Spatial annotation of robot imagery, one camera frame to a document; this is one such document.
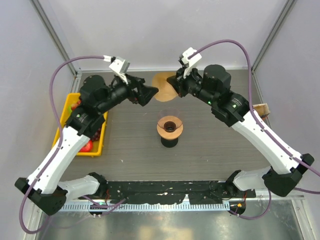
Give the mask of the brown paper coffee filter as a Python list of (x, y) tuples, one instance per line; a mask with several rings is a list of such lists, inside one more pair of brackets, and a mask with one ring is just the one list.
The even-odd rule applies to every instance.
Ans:
[(154, 96), (159, 102), (168, 102), (178, 96), (175, 89), (170, 83), (167, 82), (167, 78), (174, 77), (175, 72), (159, 72), (156, 73), (152, 79), (152, 86), (158, 88), (158, 93)]

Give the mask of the pink glass dripper cone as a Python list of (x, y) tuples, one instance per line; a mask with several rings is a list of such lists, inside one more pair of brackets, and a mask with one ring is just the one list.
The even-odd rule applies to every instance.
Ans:
[(166, 108), (158, 113), (157, 127), (167, 133), (173, 133), (183, 125), (182, 114), (176, 108)]

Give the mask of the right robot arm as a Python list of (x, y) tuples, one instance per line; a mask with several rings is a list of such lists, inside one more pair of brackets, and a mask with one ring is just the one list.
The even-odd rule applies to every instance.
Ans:
[(211, 107), (212, 114), (245, 137), (269, 162), (258, 170), (236, 170), (228, 179), (227, 193), (238, 197), (246, 190), (267, 189), (286, 197), (302, 179), (314, 158), (293, 150), (261, 119), (250, 111), (249, 101), (231, 90), (231, 75), (221, 65), (211, 64), (200, 75), (196, 68), (184, 76), (180, 68), (166, 78), (179, 97), (194, 96)]

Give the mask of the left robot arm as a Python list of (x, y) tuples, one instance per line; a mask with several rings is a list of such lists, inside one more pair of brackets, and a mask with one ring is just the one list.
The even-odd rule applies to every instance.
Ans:
[(61, 182), (71, 161), (106, 121), (104, 113), (125, 100), (145, 106), (158, 93), (158, 88), (145, 85), (143, 78), (128, 75), (124, 83), (118, 76), (106, 85), (100, 75), (89, 76), (80, 88), (79, 106), (72, 111), (54, 145), (41, 165), (29, 177), (20, 177), (15, 187), (48, 216), (63, 205), (83, 196), (102, 199), (107, 181), (95, 172), (85, 177)]

